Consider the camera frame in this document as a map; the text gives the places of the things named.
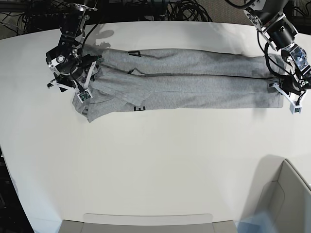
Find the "left-side robot arm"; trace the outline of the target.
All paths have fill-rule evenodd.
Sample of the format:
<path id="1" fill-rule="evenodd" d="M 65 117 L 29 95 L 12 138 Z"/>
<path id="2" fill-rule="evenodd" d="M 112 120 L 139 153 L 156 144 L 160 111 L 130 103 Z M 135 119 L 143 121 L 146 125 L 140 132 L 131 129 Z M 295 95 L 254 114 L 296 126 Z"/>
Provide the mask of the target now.
<path id="1" fill-rule="evenodd" d="M 286 0 L 245 0 L 245 15 L 259 34 L 275 51 L 281 51 L 282 59 L 289 64 L 291 74 L 283 79 L 281 89 L 299 95 L 296 105 L 311 88 L 311 65 L 307 53 L 295 43 L 298 31 L 286 18 L 283 9 Z"/>

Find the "right-side robot arm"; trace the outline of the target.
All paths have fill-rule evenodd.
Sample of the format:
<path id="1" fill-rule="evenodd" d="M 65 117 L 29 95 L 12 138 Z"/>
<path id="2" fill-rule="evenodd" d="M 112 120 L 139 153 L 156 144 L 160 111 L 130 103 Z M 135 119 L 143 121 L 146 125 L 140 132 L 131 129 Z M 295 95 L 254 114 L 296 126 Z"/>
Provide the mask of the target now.
<path id="1" fill-rule="evenodd" d="M 101 55 L 83 55 L 86 40 L 85 23 L 88 12 L 96 11 L 96 0 L 67 0 L 71 11 L 59 17 L 61 36 L 58 45 L 46 53 L 46 63 L 54 74 L 48 88 L 57 86 L 61 92 L 73 89 L 81 101 L 92 97 L 88 89 L 91 77 L 96 74 L 96 63 Z"/>

